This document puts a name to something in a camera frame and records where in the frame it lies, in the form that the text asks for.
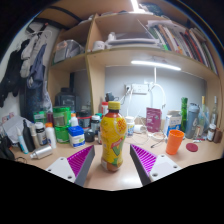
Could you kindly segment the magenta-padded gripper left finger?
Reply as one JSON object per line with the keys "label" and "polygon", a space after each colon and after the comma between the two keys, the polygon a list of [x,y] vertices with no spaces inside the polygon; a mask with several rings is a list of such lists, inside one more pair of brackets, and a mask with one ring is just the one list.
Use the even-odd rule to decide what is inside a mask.
{"label": "magenta-padded gripper left finger", "polygon": [[94,157],[95,149],[91,145],[68,158],[59,157],[47,168],[47,171],[78,186],[83,186]]}

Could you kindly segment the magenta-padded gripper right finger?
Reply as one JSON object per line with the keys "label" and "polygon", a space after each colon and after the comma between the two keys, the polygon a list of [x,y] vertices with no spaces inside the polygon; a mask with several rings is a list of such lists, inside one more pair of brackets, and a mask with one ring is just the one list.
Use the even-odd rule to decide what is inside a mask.
{"label": "magenta-padded gripper right finger", "polygon": [[181,170],[181,167],[165,154],[156,156],[133,144],[130,145],[130,155],[143,186]]}

